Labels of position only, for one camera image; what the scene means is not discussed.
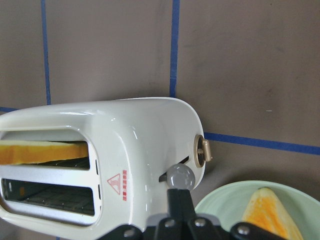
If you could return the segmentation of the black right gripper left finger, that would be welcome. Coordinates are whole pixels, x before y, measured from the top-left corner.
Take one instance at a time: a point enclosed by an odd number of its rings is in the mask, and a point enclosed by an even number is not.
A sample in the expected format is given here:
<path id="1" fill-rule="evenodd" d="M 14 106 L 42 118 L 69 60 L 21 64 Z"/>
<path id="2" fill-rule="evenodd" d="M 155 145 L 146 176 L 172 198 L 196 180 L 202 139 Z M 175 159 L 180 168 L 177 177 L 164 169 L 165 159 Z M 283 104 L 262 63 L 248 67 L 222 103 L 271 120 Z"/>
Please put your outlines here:
<path id="1" fill-rule="evenodd" d="M 167 191 L 168 216 L 159 221 L 155 229 L 155 240 L 186 240 L 187 232 L 183 215 L 183 193 L 186 190 Z"/>

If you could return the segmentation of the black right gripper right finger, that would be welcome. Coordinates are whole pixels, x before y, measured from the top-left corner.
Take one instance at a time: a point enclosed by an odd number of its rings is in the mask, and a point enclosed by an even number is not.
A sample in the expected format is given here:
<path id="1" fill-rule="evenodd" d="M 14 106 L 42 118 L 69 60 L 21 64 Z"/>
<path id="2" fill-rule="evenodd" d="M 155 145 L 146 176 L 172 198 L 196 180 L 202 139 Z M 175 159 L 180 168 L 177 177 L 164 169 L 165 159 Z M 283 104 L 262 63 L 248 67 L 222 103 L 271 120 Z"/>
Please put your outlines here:
<path id="1" fill-rule="evenodd" d="M 222 240 L 221 223 L 216 216 L 196 213 L 191 194 L 186 189 L 178 190 L 182 240 Z"/>

